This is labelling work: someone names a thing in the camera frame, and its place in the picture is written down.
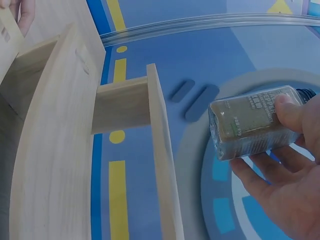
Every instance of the glass bottle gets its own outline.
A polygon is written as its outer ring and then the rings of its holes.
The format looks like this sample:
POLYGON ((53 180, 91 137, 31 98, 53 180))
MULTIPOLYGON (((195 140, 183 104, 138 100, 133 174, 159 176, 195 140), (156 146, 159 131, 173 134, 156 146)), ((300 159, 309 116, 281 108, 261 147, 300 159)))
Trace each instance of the glass bottle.
POLYGON ((303 105, 316 93, 286 85, 218 99, 209 105, 211 136, 221 161, 265 152, 294 143, 299 133, 278 120, 275 98, 287 94, 303 105))

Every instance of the finger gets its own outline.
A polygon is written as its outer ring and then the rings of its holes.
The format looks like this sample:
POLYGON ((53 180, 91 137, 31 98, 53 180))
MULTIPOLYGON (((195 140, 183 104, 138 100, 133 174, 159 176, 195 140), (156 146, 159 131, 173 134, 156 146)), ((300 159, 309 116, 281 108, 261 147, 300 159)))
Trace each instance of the finger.
POLYGON ((297 133, 303 132, 303 106, 297 105, 290 96, 280 94, 275 98, 275 112, 286 128, 297 133))
POLYGON ((304 106, 297 106, 283 94, 275 100, 279 121, 292 131, 303 133, 306 148, 320 164, 320 95, 310 99, 304 106))
POLYGON ((23 0, 21 2, 21 17, 18 22, 18 26, 23 36, 27 35, 27 32, 29 31, 31 24, 35 19, 35 15, 36 15, 35 0, 23 0))
POLYGON ((231 160, 230 166, 249 194, 262 205, 268 201, 274 191, 273 186, 258 176, 242 158, 231 160))
POLYGON ((9 6, 15 21, 18 21, 20 3, 21 3, 21 0, 11 0, 10 6, 9 6))
POLYGON ((6 9, 10 5, 10 0, 0 0, 0 8, 6 9))
POLYGON ((295 144, 301 148, 306 149, 306 140, 305 140, 305 136, 301 135, 296 141, 295 144))
POLYGON ((276 148, 271 152, 280 160, 282 165, 292 173, 297 173, 308 166, 314 165, 309 158, 290 146, 276 148))
POLYGON ((273 160, 265 152, 252 155, 250 159, 260 169, 265 179, 273 185, 291 182, 294 178, 291 172, 285 169, 279 162, 273 160))
POLYGON ((320 164, 320 94, 305 104, 302 126, 305 146, 320 164))

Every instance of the yellow line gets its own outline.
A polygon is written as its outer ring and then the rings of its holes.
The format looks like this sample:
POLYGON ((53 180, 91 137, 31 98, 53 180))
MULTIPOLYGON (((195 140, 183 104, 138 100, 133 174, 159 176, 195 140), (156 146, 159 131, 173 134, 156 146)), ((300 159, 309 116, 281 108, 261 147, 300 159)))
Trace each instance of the yellow line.
POLYGON ((118 83, 126 80, 127 59, 121 58, 115 60, 113 82, 118 83))
POLYGON ((111 240, 129 240, 125 161, 109 162, 109 217, 111 240))
POLYGON ((108 4, 115 30, 125 30, 126 25, 118 0, 106 0, 106 3, 108 4))

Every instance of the hand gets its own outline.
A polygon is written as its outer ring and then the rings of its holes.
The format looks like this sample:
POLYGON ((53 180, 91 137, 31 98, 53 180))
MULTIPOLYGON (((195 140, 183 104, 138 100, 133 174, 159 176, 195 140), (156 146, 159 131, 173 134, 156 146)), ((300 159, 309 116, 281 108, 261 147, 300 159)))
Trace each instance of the hand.
POLYGON ((35 19, 35 0, 0 0, 0 7, 10 8, 12 15, 18 23, 21 33, 25 37, 35 19))
POLYGON ((275 109, 284 126, 303 134, 296 144, 308 149, 315 162, 289 146, 272 151, 282 164, 266 153, 251 156, 271 184, 241 158, 231 160, 231 168, 285 234, 295 240, 320 240, 320 95, 297 106, 282 94, 275 109))

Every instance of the wood grain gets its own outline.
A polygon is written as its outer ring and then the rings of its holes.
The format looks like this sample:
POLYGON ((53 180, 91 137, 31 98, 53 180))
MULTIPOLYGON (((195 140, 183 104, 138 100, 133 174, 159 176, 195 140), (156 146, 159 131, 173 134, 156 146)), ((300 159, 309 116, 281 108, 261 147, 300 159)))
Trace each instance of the wood grain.
POLYGON ((146 72, 162 239, 184 240, 166 104, 156 65, 147 65, 146 72))
POLYGON ((150 124, 147 78, 140 77, 98 88, 92 134, 150 124))
POLYGON ((23 42, 24 37, 10 10, 0 8, 0 84, 23 42))
POLYGON ((98 71, 74 25, 38 81, 16 154, 10 239, 91 239, 92 119, 98 71))
POLYGON ((23 49, 61 34, 71 23, 77 25, 101 77, 106 51, 86 0, 37 0, 35 19, 25 37, 23 49))
POLYGON ((58 39, 59 36, 53 37, 19 53, 0 85, 0 94, 23 120, 58 39))

